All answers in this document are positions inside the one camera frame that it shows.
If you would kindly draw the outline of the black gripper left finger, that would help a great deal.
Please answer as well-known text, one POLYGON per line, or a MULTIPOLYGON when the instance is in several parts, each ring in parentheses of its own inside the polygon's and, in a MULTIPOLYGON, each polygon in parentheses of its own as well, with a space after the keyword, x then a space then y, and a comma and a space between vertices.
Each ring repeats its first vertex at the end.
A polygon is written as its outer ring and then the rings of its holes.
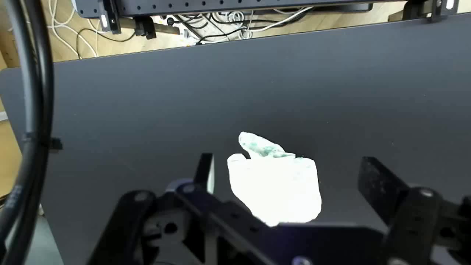
POLYGON ((203 153, 198 159, 197 169, 194 174, 194 182, 200 187, 206 187, 213 174, 213 155, 203 153))

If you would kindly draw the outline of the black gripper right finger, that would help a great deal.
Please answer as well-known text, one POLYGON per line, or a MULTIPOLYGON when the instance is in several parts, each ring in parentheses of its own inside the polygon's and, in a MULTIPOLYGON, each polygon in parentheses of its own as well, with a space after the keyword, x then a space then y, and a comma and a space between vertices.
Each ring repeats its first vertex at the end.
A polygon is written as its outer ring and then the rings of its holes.
POLYGON ((409 185, 376 157, 363 156, 357 175, 357 190, 379 219, 388 225, 409 185))

